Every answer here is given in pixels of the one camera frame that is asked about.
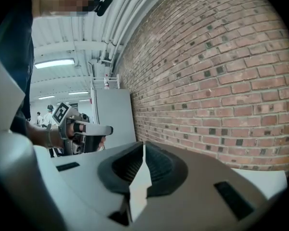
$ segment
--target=wristwatch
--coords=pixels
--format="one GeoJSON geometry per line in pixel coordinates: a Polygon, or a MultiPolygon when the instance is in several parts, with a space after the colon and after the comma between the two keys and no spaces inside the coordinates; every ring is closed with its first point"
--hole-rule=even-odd
{"type": "Polygon", "coordinates": [[[48,148],[53,148],[52,140],[50,138],[51,131],[52,131],[52,124],[49,123],[46,128],[46,143],[48,148]]]}

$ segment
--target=white paper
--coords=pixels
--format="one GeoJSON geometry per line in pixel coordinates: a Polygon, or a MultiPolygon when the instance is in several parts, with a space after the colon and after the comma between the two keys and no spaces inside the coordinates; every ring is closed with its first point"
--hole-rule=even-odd
{"type": "Polygon", "coordinates": [[[253,183],[267,199],[287,188],[284,171],[253,171],[237,168],[233,170],[253,183]]]}
{"type": "Polygon", "coordinates": [[[25,97],[0,61],[0,131],[8,131],[25,97]]]}
{"type": "Polygon", "coordinates": [[[145,162],[145,145],[143,147],[143,164],[140,166],[130,185],[130,208],[133,222],[139,217],[147,204],[147,189],[152,186],[149,168],[145,162]]]}

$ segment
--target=ceiling light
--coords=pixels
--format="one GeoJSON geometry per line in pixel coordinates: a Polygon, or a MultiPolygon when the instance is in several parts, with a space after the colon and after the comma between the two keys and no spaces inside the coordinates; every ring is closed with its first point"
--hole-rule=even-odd
{"type": "Polygon", "coordinates": [[[34,65],[36,68],[45,68],[45,67],[74,65],[74,64],[75,64],[74,59],[62,59],[62,60],[46,61],[46,62],[34,64],[34,65]]]}
{"type": "Polygon", "coordinates": [[[42,97],[42,98],[39,98],[39,99],[47,99],[47,98],[54,98],[54,96],[42,97]]]}
{"type": "Polygon", "coordinates": [[[80,91],[80,92],[70,92],[69,95],[75,95],[75,94],[87,94],[88,91],[80,91]]]}

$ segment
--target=dark shirt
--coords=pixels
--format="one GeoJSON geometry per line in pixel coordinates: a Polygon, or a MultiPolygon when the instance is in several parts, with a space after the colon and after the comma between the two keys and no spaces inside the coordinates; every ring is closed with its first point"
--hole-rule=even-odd
{"type": "Polygon", "coordinates": [[[0,26],[0,60],[10,76],[26,94],[11,126],[13,132],[26,135],[26,119],[30,114],[30,83],[34,62],[32,2],[14,4],[0,26]]]}

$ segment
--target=brick wall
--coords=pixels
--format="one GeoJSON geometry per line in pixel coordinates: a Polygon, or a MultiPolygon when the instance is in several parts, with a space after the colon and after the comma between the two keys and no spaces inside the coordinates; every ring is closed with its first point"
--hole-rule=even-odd
{"type": "Polygon", "coordinates": [[[289,33],[267,0],[161,0],[117,69],[138,140],[289,171],[289,33]]]}

